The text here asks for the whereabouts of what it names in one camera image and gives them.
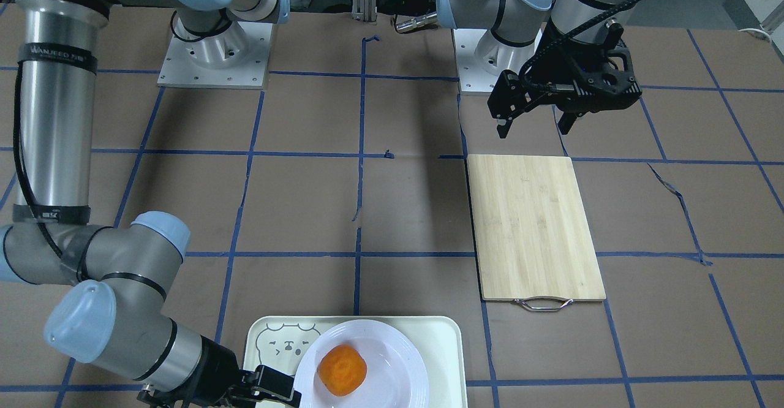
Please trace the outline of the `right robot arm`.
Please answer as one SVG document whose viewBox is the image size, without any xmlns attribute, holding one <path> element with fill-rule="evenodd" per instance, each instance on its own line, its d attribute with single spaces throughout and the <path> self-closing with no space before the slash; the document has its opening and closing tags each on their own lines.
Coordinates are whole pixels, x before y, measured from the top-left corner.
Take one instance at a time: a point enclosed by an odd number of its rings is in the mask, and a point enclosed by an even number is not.
<svg viewBox="0 0 784 408">
<path fill-rule="evenodd" d="M 126 229 L 90 225 L 92 109 L 99 31 L 113 4 L 184 11 L 189 40 L 235 22 L 285 23 L 289 0 L 14 0 L 27 17 L 18 69 L 12 151 L 13 222 L 2 228 L 2 280 L 71 285 L 45 325 L 47 344 L 79 363 L 145 385 L 151 407 L 300 404 L 294 379 L 178 325 L 162 305 L 184 262 L 190 230 L 143 213 Z"/>
</svg>

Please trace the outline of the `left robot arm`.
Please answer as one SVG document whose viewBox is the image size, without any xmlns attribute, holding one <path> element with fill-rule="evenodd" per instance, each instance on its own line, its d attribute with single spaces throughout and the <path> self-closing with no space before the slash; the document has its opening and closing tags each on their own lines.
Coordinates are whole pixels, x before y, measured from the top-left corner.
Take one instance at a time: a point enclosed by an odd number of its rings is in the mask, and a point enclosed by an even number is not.
<svg viewBox="0 0 784 408">
<path fill-rule="evenodd" d="M 515 118 L 540 105 L 562 113 L 561 134 L 577 118 L 624 110 L 641 97 L 622 35 L 628 0 L 435 0 L 439 25 L 484 29 L 481 58 L 496 82 L 488 109 L 505 138 Z"/>
</svg>

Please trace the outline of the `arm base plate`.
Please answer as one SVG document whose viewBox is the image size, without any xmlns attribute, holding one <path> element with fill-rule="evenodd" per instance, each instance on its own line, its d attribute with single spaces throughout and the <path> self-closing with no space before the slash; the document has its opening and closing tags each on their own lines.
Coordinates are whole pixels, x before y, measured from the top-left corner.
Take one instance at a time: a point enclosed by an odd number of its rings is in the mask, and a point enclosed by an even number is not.
<svg viewBox="0 0 784 408">
<path fill-rule="evenodd" d="M 176 21 L 157 84 L 181 89 L 264 89 L 275 25 L 235 21 L 221 34 L 194 42 Z"/>
<path fill-rule="evenodd" d="M 524 47 L 504 45 L 487 29 L 454 29 L 453 40 L 460 93 L 488 96 L 501 71 L 518 72 L 533 56 L 541 40 L 541 30 L 534 42 Z"/>
</svg>

